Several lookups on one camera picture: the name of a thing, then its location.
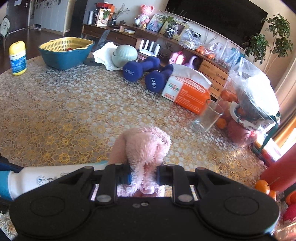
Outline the pale green lidded bowl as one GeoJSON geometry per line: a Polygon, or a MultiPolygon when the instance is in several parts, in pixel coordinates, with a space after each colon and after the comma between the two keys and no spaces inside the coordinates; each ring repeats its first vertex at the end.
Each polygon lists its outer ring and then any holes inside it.
{"type": "Polygon", "coordinates": [[[122,68],[129,61],[138,61],[138,52],[131,45],[120,45],[112,53],[111,59],[117,68],[122,68]]]}

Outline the pink bear figurine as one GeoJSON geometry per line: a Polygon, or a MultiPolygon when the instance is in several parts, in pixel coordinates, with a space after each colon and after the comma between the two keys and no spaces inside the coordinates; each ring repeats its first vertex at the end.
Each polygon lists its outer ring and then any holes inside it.
{"type": "Polygon", "coordinates": [[[154,12],[155,7],[154,6],[147,6],[145,4],[142,4],[140,6],[140,14],[138,15],[138,19],[140,19],[140,25],[142,28],[146,28],[147,24],[150,21],[150,15],[154,12]]]}

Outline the blue dumbbell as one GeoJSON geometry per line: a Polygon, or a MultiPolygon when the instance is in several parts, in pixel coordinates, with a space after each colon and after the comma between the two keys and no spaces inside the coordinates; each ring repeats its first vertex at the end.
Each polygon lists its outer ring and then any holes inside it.
{"type": "Polygon", "coordinates": [[[171,76],[174,67],[172,64],[166,65],[161,71],[154,70],[145,78],[145,87],[155,93],[162,91],[168,78],[171,76]]]}
{"type": "Polygon", "coordinates": [[[149,56],[142,62],[129,61],[122,68],[123,78],[130,82],[136,82],[143,76],[144,72],[157,70],[159,66],[160,59],[154,56],[149,56]]]}

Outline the white blue-capped bottle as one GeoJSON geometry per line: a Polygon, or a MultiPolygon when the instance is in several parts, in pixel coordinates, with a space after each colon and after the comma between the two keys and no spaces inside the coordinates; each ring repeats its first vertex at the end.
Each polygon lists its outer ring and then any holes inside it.
{"type": "Polygon", "coordinates": [[[85,166],[92,166],[95,171],[103,170],[107,166],[107,161],[80,165],[25,167],[19,173],[1,171],[1,198],[9,201],[14,200],[30,190],[43,186],[85,166]]]}

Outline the plastic-wrapped fruit bowl stack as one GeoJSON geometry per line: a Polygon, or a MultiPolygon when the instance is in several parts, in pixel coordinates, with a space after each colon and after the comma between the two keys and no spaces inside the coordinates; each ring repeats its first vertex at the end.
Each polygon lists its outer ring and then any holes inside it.
{"type": "Polygon", "coordinates": [[[245,58],[233,65],[217,99],[224,114],[216,122],[237,147],[244,148],[263,136],[263,144],[280,125],[280,107],[265,73],[245,58]]]}

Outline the potted green tree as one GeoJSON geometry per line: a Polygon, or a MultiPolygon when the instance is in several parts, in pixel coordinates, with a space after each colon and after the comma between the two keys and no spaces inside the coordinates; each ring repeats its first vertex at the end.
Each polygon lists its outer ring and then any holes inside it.
{"type": "Polygon", "coordinates": [[[290,39],[290,22],[280,13],[262,20],[267,24],[266,32],[270,34],[267,38],[263,33],[252,35],[244,43],[245,55],[252,56],[253,62],[260,65],[265,63],[263,72],[269,72],[274,61],[288,57],[293,52],[293,42],[290,39]]]}

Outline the left blue dumbbell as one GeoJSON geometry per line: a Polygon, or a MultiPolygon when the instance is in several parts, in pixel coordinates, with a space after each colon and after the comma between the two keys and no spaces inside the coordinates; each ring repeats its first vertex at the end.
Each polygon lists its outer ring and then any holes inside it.
{"type": "Polygon", "coordinates": [[[123,78],[130,82],[136,82],[143,76],[144,72],[157,70],[159,66],[160,59],[154,56],[149,56],[142,62],[129,61],[122,68],[123,78]]]}

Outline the pink fluffy towel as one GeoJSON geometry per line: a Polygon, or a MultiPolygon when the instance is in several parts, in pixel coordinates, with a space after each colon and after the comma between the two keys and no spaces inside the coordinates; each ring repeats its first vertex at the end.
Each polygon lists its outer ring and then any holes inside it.
{"type": "Polygon", "coordinates": [[[164,197],[165,187],[156,182],[157,167],[163,164],[171,146],[170,136],[158,127],[130,128],[118,136],[108,164],[129,164],[130,184],[117,186],[121,197],[164,197]]]}

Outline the clear drinking glass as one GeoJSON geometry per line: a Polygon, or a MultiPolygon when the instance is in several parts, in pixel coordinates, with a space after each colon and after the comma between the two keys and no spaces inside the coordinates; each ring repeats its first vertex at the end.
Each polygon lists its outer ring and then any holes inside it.
{"type": "Polygon", "coordinates": [[[192,122],[192,128],[195,132],[205,133],[216,123],[224,110],[217,102],[208,99],[205,102],[201,113],[192,122]]]}

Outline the black television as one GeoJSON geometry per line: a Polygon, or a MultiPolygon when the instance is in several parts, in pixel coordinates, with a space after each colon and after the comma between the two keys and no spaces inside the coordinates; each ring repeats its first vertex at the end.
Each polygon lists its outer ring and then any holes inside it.
{"type": "Polygon", "coordinates": [[[244,0],[170,0],[166,9],[197,22],[243,47],[261,32],[267,12],[244,0]]]}

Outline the small potted grass plant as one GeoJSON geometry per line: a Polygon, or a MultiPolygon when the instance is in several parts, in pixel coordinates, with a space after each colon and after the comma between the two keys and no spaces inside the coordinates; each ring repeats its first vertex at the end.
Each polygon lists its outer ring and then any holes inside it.
{"type": "Polygon", "coordinates": [[[168,22],[169,24],[169,27],[172,28],[173,27],[173,24],[175,22],[179,22],[179,23],[185,23],[187,24],[187,20],[185,20],[182,16],[179,16],[179,15],[174,15],[172,13],[169,13],[167,11],[160,11],[161,12],[161,17],[160,17],[160,22],[161,23],[165,23],[165,22],[168,22]]]}

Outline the yellow blue-label jar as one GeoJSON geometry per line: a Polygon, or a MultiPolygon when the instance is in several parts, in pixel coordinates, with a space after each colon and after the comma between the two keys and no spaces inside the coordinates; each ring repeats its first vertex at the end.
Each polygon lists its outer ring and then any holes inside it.
{"type": "Polygon", "coordinates": [[[18,76],[27,70],[26,45],[23,41],[17,41],[9,47],[9,58],[12,75],[18,76]]]}

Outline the orange white tissue box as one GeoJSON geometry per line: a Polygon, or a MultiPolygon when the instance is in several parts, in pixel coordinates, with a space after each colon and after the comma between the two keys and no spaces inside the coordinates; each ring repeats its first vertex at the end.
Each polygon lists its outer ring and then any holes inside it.
{"type": "Polygon", "coordinates": [[[173,68],[162,96],[199,114],[210,99],[212,82],[203,73],[185,65],[173,64],[173,68]]]}

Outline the wooden tv cabinet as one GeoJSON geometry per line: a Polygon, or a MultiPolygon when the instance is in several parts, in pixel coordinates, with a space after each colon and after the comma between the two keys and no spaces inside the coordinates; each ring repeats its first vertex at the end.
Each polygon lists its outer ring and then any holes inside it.
{"type": "Polygon", "coordinates": [[[162,66],[168,64],[169,59],[174,53],[177,57],[184,57],[185,63],[192,62],[194,69],[203,73],[212,82],[210,87],[211,95],[214,98],[220,96],[228,78],[228,70],[226,68],[196,50],[182,47],[177,40],[166,38],[163,34],[129,25],[124,25],[123,27],[134,30],[135,33],[128,34],[123,30],[116,31],[109,26],[97,27],[95,25],[85,24],[82,27],[81,34],[85,39],[88,37],[99,39],[105,30],[110,30],[110,33],[106,37],[107,41],[113,42],[117,46],[128,44],[135,47],[138,51],[141,49],[151,52],[156,51],[162,66]]]}

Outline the teal basin yellow strainer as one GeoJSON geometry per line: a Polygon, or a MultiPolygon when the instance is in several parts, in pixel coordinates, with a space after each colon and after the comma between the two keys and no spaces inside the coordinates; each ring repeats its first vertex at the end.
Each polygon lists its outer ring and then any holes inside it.
{"type": "Polygon", "coordinates": [[[95,42],[78,37],[63,37],[41,44],[38,49],[51,68],[67,70],[86,60],[95,42]]]}

